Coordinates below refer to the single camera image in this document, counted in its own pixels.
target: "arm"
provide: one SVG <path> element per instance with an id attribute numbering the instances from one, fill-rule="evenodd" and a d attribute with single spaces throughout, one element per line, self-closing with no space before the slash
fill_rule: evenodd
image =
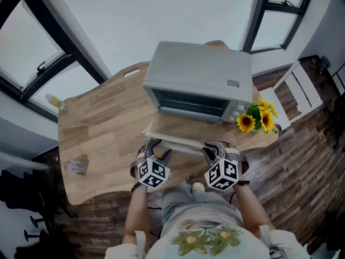
<path id="1" fill-rule="evenodd" d="M 137 169 L 135 171 L 135 177 L 138 177 Z M 141 185 L 133 191 L 128 208 L 122 244 L 136 244 L 136 230 L 145 232 L 145 252 L 147 253 L 150 249 L 150 220 L 147 208 L 147 186 L 145 185 Z"/>
<path id="2" fill-rule="evenodd" d="M 242 176 L 241 162 L 238 163 L 238 173 L 238 180 L 245 180 Z M 267 224 L 270 230 L 275 230 L 266 211 L 248 185 L 241 186 L 236 184 L 233 186 L 233 189 L 237 195 L 239 210 L 242 214 L 245 229 L 250 231 L 257 238 L 261 238 L 258 226 L 262 224 Z"/>

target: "window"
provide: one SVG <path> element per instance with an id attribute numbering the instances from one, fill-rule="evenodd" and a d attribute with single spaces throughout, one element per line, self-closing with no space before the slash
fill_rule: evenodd
<path id="1" fill-rule="evenodd" d="M 250 54 L 285 49 L 310 0 L 257 0 L 243 51 Z"/>
<path id="2" fill-rule="evenodd" d="M 55 122 L 46 93 L 65 99 L 107 79 L 49 0 L 0 1 L 0 52 L 0 91 Z"/>

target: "shoe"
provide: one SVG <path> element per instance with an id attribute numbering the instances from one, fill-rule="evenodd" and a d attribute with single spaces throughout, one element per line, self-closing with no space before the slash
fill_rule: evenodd
<path id="1" fill-rule="evenodd" d="M 192 185 L 192 193 L 205 192 L 205 186 L 200 182 L 195 182 Z"/>

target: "window frame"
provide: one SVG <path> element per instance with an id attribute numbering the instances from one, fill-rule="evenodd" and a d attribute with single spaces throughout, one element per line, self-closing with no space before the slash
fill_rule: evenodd
<path id="1" fill-rule="evenodd" d="M 0 29 L 20 1 L 0 1 Z M 5 74 L 0 73 L 0 91 L 23 106 L 57 123 L 58 117 L 56 115 L 29 101 L 29 98 L 74 62 L 78 62 L 98 84 L 102 84 L 108 78 L 59 16 L 49 0 L 23 1 L 31 10 L 36 20 L 60 46 L 64 53 L 49 63 L 43 70 L 41 69 L 40 71 L 38 66 L 37 71 L 39 74 L 26 88 L 18 89 L 10 80 L 6 79 Z"/>
<path id="2" fill-rule="evenodd" d="M 244 41 L 242 51 L 247 52 L 249 54 L 256 54 L 256 53 L 262 53 L 262 52 L 278 50 L 278 49 L 285 50 L 289 46 L 299 25 L 301 24 L 301 21 L 303 19 L 304 14 L 306 13 L 306 10 L 308 9 L 310 1 L 311 0 L 302 0 L 301 7 L 295 7 L 289 4 L 269 2 L 269 0 L 257 0 L 257 4 L 253 12 L 251 24 L 249 26 L 246 39 Z M 289 30 L 284 42 L 280 45 L 280 48 L 279 47 L 265 47 L 262 49 L 252 50 L 253 44 L 258 34 L 265 11 L 293 13 L 297 15 L 297 18 L 294 21 L 291 29 Z"/>

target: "floral print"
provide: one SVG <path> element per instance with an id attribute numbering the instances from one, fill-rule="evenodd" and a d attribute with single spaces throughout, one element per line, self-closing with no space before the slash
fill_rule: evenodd
<path id="1" fill-rule="evenodd" d="M 199 254 L 207 254 L 207 246 L 210 248 L 210 254 L 215 256 L 229 245 L 232 247 L 238 246 L 241 233 L 226 226 L 210 230 L 181 231 L 179 236 L 175 236 L 170 240 L 170 243 L 180 245 L 178 248 L 180 256 L 186 255 L 192 250 Z"/>

